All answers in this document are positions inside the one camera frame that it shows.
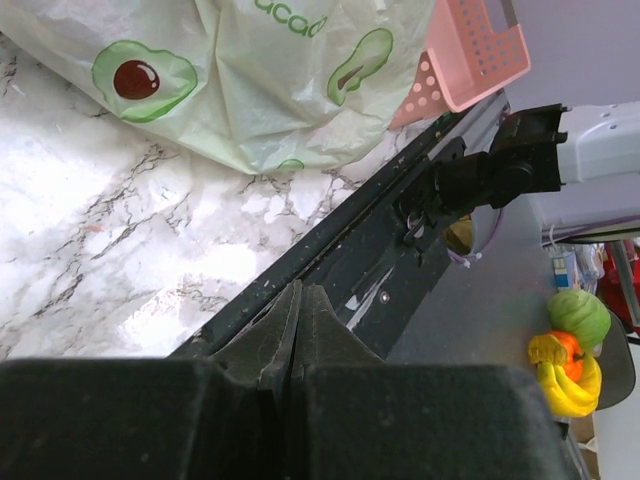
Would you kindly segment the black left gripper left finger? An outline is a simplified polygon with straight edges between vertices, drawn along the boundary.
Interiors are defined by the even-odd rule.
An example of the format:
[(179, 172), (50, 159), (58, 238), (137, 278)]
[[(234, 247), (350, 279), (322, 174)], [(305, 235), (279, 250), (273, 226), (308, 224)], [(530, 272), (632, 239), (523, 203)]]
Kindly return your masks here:
[(294, 281), (268, 312), (219, 350), (213, 360), (235, 382), (257, 390), (282, 390), (294, 353), (302, 283)]

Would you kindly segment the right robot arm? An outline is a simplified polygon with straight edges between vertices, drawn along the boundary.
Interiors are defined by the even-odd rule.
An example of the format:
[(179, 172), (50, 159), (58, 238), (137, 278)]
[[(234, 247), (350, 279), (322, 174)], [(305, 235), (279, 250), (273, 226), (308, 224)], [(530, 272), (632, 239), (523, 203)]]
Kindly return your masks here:
[(506, 117), (487, 152), (436, 167), (444, 210), (503, 208), (524, 194), (558, 192), (639, 171), (639, 103), (547, 105)]

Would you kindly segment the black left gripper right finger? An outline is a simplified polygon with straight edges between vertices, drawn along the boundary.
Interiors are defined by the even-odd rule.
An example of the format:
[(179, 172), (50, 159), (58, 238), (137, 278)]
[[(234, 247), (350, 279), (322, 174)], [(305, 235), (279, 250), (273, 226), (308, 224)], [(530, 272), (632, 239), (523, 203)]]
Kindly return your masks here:
[(299, 307), (292, 380), (349, 380), (384, 368), (384, 361), (341, 322), (321, 286), (293, 286)]

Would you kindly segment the green avocado print plastic bag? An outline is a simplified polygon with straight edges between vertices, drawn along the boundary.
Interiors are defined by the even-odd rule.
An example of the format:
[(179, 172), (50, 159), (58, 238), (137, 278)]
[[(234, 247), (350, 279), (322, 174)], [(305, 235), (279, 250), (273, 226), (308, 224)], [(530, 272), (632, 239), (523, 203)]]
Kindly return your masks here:
[(1, 30), (120, 120), (244, 173), (384, 138), (431, 1), (5, 1)]

